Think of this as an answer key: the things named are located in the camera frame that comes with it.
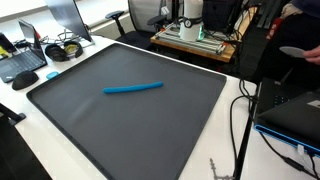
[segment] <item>blue strap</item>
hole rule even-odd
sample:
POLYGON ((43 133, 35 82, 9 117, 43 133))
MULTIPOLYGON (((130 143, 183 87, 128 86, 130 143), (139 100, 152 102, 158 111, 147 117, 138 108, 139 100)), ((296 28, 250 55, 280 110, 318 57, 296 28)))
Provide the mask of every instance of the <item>blue strap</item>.
POLYGON ((131 92, 131 91, 141 91, 150 88, 157 88, 163 86, 161 81, 151 83, 151 84, 139 84, 134 86, 123 86, 123 87, 110 87, 104 88, 103 93, 111 94, 111 93, 122 93, 122 92, 131 92))

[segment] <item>green light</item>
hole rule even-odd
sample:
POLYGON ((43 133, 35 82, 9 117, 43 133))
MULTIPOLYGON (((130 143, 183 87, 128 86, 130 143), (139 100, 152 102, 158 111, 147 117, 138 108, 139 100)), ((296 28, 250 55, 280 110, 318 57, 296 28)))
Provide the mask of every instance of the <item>green light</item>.
POLYGON ((198 40, 201 41, 204 38, 204 33, 203 33, 203 27, 200 26, 200 31, 199 31, 199 35, 198 35, 198 40))

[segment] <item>computer monitor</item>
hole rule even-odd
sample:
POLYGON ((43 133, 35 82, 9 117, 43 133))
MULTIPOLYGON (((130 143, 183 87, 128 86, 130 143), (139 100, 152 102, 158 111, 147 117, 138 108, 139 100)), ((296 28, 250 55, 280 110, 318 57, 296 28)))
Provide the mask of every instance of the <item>computer monitor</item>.
POLYGON ((74 34, 92 41, 74 0, 45 0, 45 2, 58 24, 74 34))
POLYGON ((206 30, 231 34, 243 0, 203 0, 202 20, 206 30))

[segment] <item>blue mouse pad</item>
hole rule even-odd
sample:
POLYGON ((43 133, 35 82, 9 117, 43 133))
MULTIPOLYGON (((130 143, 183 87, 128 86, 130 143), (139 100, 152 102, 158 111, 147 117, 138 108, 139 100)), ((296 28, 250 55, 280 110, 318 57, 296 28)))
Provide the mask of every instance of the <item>blue mouse pad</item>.
POLYGON ((226 77, 114 44, 27 93, 108 178, 179 178, 226 77), (105 94, 106 87, 163 86, 105 94))

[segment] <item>person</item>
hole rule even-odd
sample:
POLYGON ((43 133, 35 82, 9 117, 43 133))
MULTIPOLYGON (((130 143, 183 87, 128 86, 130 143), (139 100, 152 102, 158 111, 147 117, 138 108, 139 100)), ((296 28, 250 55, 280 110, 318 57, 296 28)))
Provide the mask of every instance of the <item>person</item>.
POLYGON ((320 1, 293 0, 285 8, 296 8, 287 14, 266 45, 251 81, 263 77, 284 79, 309 90, 320 88, 320 1), (294 58, 279 50, 282 46, 305 50, 304 58, 294 58))

